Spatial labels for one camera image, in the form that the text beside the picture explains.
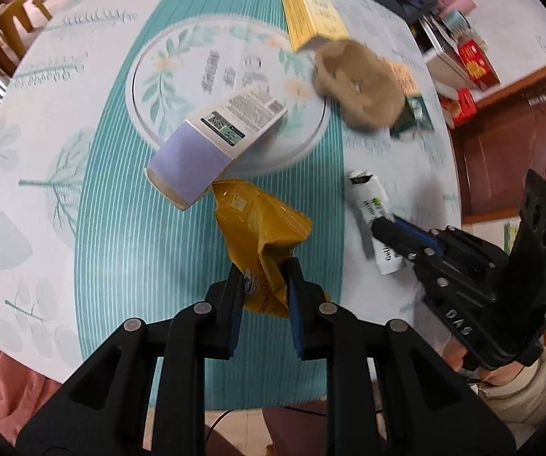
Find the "person's right hand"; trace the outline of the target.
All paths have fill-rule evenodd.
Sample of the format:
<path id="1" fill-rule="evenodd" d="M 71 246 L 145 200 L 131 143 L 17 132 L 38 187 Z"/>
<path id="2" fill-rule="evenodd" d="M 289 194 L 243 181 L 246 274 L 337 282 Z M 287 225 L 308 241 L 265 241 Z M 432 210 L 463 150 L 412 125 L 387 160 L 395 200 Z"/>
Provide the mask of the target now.
<path id="1" fill-rule="evenodd" d="M 442 358 L 455 372 L 461 373 L 465 370 L 464 363 L 468 353 L 469 351 L 462 343 L 451 337 L 442 351 Z M 494 386 L 503 386 L 515 379 L 524 368 L 521 363 L 510 363 L 493 371 L 479 366 L 477 369 L 473 369 L 472 378 Z"/>

